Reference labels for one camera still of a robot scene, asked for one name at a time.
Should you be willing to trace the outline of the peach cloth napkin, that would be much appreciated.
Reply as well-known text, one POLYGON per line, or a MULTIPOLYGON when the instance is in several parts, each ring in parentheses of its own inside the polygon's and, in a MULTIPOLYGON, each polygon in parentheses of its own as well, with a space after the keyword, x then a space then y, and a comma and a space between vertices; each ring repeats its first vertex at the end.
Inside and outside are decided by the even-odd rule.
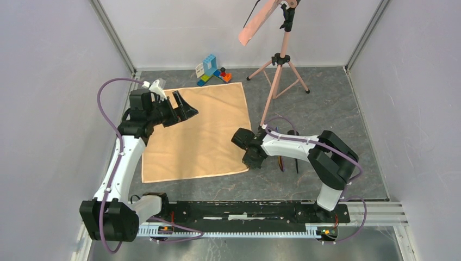
POLYGON ((198 110, 192 118, 154 128, 142 155, 144 183, 233 175, 248 171, 244 150, 231 141, 239 128, 251 129, 241 82, 180 88, 198 110))

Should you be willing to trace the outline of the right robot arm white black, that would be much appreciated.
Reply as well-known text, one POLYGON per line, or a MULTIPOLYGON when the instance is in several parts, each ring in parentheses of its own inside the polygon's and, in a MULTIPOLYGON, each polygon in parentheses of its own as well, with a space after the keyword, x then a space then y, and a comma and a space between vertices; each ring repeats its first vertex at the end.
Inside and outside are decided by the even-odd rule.
POLYGON ((267 125, 254 133, 239 128, 231 142, 245 154, 242 162, 259 169, 267 157, 288 157, 311 164, 322 187, 316 199, 314 215, 327 222, 336 214, 336 205, 352 182, 355 170, 362 172, 358 155, 335 133, 325 130, 320 135, 282 134, 267 125))

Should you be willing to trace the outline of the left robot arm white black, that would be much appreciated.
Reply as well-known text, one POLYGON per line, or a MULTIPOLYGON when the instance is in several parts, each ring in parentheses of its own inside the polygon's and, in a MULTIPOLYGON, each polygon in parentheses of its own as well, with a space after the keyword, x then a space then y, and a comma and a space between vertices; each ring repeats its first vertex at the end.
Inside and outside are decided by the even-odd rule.
POLYGON ((148 192, 129 202, 129 188, 136 166, 147 147, 154 127, 173 126, 198 114, 179 91, 157 101, 155 93, 141 88, 129 95, 130 107, 116 129, 117 142, 107 174, 91 200, 83 201, 79 213, 92 240, 132 242, 139 226, 151 217, 165 221, 171 207, 165 193, 148 192))

